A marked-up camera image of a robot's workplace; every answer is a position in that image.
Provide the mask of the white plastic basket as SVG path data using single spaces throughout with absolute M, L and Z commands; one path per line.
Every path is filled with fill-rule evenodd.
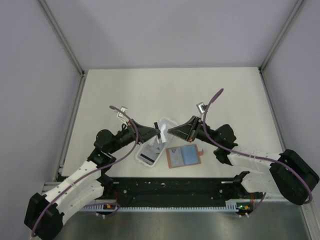
M 154 123 L 154 126 L 160 130 L 160 133 L 144 143 L 135 155 L 136 160 L 147 167 L 156 165 L 173 138 L 168 130 L 177 127 L 178 123 L 170 118 L 162 117 Z

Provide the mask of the grey card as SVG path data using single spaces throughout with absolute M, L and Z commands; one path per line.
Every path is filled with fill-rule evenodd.
M 161 126 L 159 126 L 158 122 L 154 122 L 154 127 L 160 131 L 160 133 L 158 133 L 156 136 L 156 141 L 158 143 L 166 143 L 167 142 L 167 139 L 165 136 L 166 124 L 162 124 Z

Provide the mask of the silver VIP card 88888819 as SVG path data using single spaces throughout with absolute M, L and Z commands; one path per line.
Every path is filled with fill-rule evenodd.
M 169 162 L 172 168 L 181 167 L 184 165 L 183 154 L 180 147 L 170 148 L 169 153 Z

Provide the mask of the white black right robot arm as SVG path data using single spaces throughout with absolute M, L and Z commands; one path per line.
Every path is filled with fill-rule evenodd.
M 189 143 L 200 140 L 216 146 L 213 153 L 220 163 L 247 168 L 249 171 L 233 185 L 239 198 L 263 192 L 282 195 L 295 205 L 303 205 L 320 181 L 319 175 L 294 150 L 270 153 L 239 146 L 229 124 L 211 129 L 199 117 L 192 116 L 167 132 Z

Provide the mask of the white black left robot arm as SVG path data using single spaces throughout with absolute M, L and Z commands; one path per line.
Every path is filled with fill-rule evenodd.
M 123 124 L 117 134 L 100 130 L 92 153 L 72 175 L 44 194 L 35 193 L 30 198 L 24 224 L 32 237 L 54 239 L 83 207 L 100 197 L 109 198 L 114 187 L 106 172 L 119 163 L 112 154 L 131 143 L 145 143 L 160 133 L 157 127 L 143 126 L 134 120 Z

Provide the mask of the tan leather card holder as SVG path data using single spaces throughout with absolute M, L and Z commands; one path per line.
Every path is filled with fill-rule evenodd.
M 169 149 L 172 149 L 172 148 L 181 148 L 182 155 L 183 155 L 183 162 L 184 162 L 183 166 L 171 167 L 170 159 L 169 159 Z M 196 144 L 170 147 L 170 148 L 167 148 L 165 152 L 166 152 L 168 167 L 170 169 L 199 165 L 201 164 L 201 156 L 204 154 L 204 150 L 203 149 L 199 150 Z

